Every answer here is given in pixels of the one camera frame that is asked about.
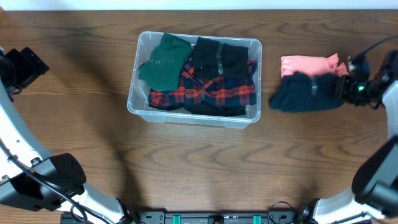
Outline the black garment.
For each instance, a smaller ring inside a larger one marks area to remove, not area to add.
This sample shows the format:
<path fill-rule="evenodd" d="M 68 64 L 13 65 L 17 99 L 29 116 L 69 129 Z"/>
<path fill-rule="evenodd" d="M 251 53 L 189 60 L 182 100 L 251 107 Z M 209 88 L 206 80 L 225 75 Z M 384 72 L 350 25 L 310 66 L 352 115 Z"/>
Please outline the black garment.
<path fill-rule="evenodd" d="M 199 37 L 192 51 L 196 79 L 246 78 L 248 48 Z"/>
<path fill-rule="evenodd" d="M 184 109 L 191 112 L 191 114 L 207 115 L 207 116 L 243 116 L 246 114 L 245 106 L 235 107 L 219 107 L 212 106 L 206 103 L 196 105 L 184 105 Z"/>

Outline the dark navy fleece garment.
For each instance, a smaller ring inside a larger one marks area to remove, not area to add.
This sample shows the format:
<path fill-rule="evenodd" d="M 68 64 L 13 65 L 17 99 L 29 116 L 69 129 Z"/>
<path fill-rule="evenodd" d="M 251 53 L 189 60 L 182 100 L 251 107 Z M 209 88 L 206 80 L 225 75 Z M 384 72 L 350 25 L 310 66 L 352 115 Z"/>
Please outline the dark navy fleece garment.
<path fill-rule="evenodd" d="M 332 73 L 310 77 L 295 72 L 282 77 L 278 90 L 269 98 L 272 110 L 301 113 L 333 110 L 343 105 L 334 95 L 339 77 Z"/>

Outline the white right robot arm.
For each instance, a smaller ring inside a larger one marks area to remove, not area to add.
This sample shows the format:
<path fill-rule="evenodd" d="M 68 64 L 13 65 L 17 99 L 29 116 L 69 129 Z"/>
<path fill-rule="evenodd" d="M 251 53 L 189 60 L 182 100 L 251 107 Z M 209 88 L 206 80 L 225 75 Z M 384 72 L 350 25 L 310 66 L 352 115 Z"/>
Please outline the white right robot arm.
<path fill-rule="evenodd" d="M 357 171 L 351 188 L 307 205 L 298 223 L 371 223 L 397 217 L 397 51 L 391 50 L 373 80 L 364 52 L 350 60 L 334 94 L 356 106 L 385 107 L 387 142 Z"/>

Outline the dark green garment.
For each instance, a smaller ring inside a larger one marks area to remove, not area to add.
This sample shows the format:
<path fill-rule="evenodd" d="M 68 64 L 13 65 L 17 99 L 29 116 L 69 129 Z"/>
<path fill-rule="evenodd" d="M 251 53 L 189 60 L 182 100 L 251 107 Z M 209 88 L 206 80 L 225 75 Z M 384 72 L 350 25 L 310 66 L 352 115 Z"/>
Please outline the dark green garment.
<path fill-rule="evenodd" d="M 156 91 L 178 88 L 180 72 L 191 55 L 191 43 L 164 33 L 150 59 L 139 67 L 139 79 Z"/>

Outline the red black plaid shirt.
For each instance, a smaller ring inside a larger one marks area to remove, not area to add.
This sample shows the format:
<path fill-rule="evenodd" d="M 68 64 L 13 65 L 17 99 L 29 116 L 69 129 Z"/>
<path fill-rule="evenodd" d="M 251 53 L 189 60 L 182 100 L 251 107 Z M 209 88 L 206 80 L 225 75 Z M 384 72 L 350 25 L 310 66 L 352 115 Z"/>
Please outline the red black plaid shirt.
<path fill-rule="evenodd" d="M 256 71 L 257 62 L 250 59 L 246 65 L 248 77 L 201 80 L 193 76 L 194 66 L 189 60 L 183 66 L 178 88 L 174 91 L 151 90 L 148 104 L 160 110 L 177 110 L 187 105 L 202 103 L 224 108 L 255 105 L 257 96 L 252 76 Z"/>

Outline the pink garment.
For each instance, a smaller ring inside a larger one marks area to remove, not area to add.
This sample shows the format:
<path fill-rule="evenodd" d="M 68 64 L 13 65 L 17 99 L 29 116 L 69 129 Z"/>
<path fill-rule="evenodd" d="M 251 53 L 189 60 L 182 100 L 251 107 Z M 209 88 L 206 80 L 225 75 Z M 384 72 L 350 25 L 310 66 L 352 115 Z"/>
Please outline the pink garment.
<path fill-rule="evenodd" d="M 347 75 L 348 70 L 340 62 L 338 54 L 330 57 L 313 57 L 304 55 L 282 56 L 280 59 L 281 77 L 293 75 L 295 72 L 304 73 L 310 77 L 333 73 L 337 76 Z"/>

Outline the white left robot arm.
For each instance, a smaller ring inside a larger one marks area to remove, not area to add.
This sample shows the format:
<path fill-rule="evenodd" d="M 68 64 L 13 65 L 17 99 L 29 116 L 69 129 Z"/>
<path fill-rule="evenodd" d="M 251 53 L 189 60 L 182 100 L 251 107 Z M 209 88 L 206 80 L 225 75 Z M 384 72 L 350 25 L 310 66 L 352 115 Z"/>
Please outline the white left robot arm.
<path fill-rule="evenodd" d="M 1 52 L 1 205 L 63 211 L 62 223 L 134 223 L 119 199 L 87 183 L 71 154 L 51 155 L 14 107 L 13 96 L 48 70 L 28 47 Z"/>

